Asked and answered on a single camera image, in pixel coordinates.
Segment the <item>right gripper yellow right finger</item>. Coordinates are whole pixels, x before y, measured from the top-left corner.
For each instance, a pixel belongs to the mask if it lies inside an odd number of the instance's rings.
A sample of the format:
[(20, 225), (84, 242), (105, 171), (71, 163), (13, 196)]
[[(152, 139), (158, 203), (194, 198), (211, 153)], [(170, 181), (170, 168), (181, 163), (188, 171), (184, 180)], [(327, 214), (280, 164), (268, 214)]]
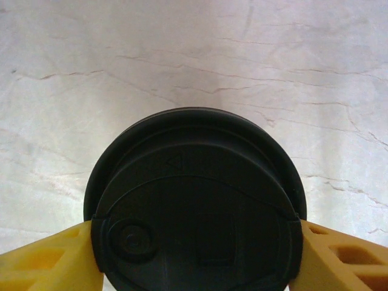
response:
[(305, 220), (303, 254), (290, 290), (387, 290), (387, 247)]

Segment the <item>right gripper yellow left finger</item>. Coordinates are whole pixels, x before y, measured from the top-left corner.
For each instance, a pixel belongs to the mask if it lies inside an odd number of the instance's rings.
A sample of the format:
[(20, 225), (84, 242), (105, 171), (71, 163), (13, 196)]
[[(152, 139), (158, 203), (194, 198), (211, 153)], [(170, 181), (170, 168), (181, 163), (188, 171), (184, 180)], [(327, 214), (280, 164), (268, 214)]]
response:
[(91, 222), (1, 255), (1, 290), (102, 290)]

